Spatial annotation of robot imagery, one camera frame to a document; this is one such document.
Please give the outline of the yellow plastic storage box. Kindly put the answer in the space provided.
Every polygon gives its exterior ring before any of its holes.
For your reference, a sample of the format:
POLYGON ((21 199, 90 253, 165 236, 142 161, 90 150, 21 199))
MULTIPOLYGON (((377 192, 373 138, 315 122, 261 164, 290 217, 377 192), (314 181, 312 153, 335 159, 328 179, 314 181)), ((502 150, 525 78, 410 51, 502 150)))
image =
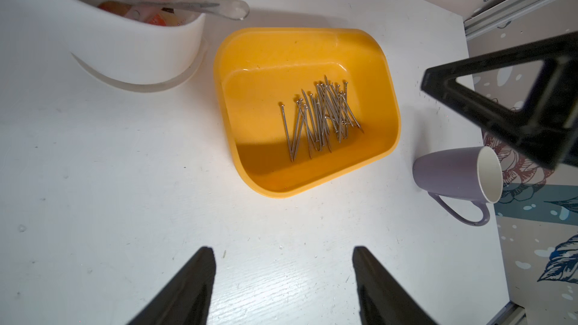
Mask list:
POLYGON ((239 30, 219 47, 214 79, 236 170, 261 195, 302 193, 390 155, 400 141, 385 54, 359 29, 239 30))

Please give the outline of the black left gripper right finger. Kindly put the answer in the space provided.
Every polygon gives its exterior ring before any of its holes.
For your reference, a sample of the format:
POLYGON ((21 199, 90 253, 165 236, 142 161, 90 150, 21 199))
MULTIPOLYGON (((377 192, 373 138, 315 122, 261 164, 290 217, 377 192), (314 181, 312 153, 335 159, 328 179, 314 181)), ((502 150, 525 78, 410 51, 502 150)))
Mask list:
POLYGON ((434 324, 435 321, 363 246, 354 248, 362 324, 434 324))

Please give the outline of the purple ceramic mug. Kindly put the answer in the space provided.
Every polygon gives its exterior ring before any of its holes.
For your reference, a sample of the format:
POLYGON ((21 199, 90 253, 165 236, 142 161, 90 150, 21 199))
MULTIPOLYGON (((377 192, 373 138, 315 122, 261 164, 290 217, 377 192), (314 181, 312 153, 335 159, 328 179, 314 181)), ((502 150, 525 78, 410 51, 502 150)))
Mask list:
POLYGON ((482 227, 490 221, 489 205, 497 203, 503 192, 500 161, 487 146, 426 154, 415 160, 412 175, 419 188, 451 216, 471 227, 482 227), (443 201, 444 197, 471 202, 482 212, 482 218, 463 218, 443 201))

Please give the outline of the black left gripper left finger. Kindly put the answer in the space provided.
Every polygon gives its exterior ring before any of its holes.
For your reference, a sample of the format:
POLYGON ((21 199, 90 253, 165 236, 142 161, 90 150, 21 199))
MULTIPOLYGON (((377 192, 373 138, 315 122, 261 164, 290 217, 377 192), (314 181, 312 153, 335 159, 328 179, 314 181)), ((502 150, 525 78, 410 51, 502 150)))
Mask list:
POLYGON ((214 251, 201 247, 130 323, 207 323, 215 274, 214 251))

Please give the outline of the white utensil holder cup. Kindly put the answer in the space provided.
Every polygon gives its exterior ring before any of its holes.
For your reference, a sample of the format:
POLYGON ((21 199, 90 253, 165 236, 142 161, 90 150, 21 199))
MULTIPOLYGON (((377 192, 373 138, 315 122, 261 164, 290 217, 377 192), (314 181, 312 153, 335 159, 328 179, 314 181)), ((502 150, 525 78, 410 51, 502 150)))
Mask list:
MULTIPOLYGON (((132 85, 180 84, 199 67, 206 15, 174 13, 178 26, 155 26, 98 8, 107 0, 10 0, 96 77, 132 85)), ((168 0, 204 2, 206 0, 168 0)))

